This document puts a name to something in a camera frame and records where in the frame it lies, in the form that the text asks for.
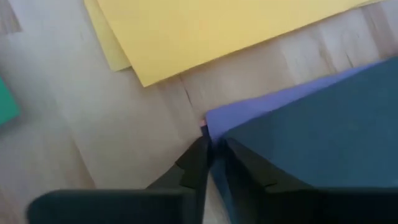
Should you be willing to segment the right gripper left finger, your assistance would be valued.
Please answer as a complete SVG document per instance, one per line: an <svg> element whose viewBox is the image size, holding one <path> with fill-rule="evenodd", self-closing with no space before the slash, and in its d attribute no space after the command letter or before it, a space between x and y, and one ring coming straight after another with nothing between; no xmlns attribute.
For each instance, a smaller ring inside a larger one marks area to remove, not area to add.
<svg viewBox="0 0 398 224"><path fill-rule="evenodd" d="M33 200L28 223L201 223L210 166L209 140L198 138L144 189L56 190Z"/></svg>

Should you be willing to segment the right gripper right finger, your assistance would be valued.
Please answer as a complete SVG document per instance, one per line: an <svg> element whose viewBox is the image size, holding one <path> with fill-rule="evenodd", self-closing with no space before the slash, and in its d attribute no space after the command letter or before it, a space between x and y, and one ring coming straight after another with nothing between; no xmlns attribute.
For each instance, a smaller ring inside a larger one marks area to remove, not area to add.
<svg viewBox="0 0 398 224"><path fill-rule="evenodd" d="M233 138L224 149L240 223L397 223L396 188L315 188Z"/></svg>

